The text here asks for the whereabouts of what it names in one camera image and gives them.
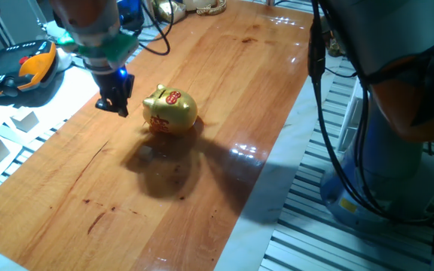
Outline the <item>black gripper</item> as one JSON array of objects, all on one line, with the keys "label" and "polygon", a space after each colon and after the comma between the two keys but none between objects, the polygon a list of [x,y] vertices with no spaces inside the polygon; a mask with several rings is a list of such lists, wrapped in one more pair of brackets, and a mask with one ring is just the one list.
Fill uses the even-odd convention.
[{"label": "black gripper", "polygon": [[135,76],[125,67],[121,67],[105,75],[93,74],[93,79],[100,94],[95,107],[103,111],[114,111],[114,108],[118,108],[118,115],[127,117],[127,100],[131,97]]}]

